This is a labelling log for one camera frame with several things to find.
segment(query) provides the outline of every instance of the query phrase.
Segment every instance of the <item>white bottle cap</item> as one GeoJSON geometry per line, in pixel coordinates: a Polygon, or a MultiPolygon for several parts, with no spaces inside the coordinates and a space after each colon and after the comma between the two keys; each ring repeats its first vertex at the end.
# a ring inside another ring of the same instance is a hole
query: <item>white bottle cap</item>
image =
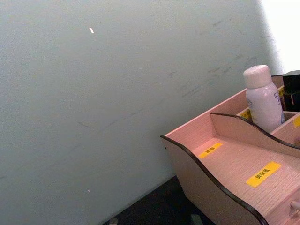
{"type": "Polygon", "coordinates": [[[251,67],[244,71],[246,87],[249,89],[261,88],[272,82],[270,69],[266,65],[251,67]]]}

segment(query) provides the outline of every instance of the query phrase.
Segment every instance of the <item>wooden desk organizer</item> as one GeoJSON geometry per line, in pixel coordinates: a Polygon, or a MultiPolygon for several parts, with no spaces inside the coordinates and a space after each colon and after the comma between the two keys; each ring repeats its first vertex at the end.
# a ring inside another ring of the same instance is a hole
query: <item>wooden desk organizer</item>
{"type": "Polygon", "coordinates": [[[180,184],[217,225],[300,224],[300,114],[269,134],[237,116],[245,94],[161,136],[180,184]]]}

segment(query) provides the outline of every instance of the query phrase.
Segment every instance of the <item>white bottle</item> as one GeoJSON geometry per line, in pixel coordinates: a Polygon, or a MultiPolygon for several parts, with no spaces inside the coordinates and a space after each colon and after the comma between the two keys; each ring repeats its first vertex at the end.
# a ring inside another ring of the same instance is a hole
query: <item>white bottle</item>
{"type": "Polygon", "coordinates": [[[244,72],[246,98],[252,121],[271,132],[284,123],[279,93],[272,83],[270,69],[266,65],[251,67],[244,72]]]}

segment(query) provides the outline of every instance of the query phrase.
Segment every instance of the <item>dark floor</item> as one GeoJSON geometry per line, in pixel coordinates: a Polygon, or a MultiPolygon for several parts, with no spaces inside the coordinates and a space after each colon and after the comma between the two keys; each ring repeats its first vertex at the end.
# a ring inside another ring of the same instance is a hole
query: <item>dark floor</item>
{"type": "Polygon", "coordinates": [[[204,225],[213,225],[185,197],[177,177],[173,177],[116,217],[118,225],[191,225],[192,214],[199,215],[204,225]]]}

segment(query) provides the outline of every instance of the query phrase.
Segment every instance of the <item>pale blue wall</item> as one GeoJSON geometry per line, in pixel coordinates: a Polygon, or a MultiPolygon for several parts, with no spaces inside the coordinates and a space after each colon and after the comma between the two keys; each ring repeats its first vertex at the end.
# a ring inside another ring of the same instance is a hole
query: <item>pale blue wall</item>
{"type": "Polygon", "coordinates": [[[96,225],[171,178],[159,135],[268,62],[260,23],[255,1],[2,1],[0,224],[96,225]]]}

